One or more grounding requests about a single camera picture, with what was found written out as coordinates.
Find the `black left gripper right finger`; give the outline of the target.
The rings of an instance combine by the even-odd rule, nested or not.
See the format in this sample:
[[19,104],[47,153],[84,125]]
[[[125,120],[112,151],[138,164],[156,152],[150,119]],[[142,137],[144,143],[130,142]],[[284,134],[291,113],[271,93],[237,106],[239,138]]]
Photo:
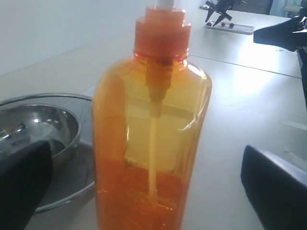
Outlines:
[[307,173],[277,155],[247,145],[241,183],[266,230],[307,228]]

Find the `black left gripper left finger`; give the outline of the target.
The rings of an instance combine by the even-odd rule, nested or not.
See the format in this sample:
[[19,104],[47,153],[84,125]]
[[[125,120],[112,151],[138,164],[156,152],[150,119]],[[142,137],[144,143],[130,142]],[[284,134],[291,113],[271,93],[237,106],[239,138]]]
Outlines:
[[0,228],[23,230],[53,175],[51,147],[38,141],[0,161]]

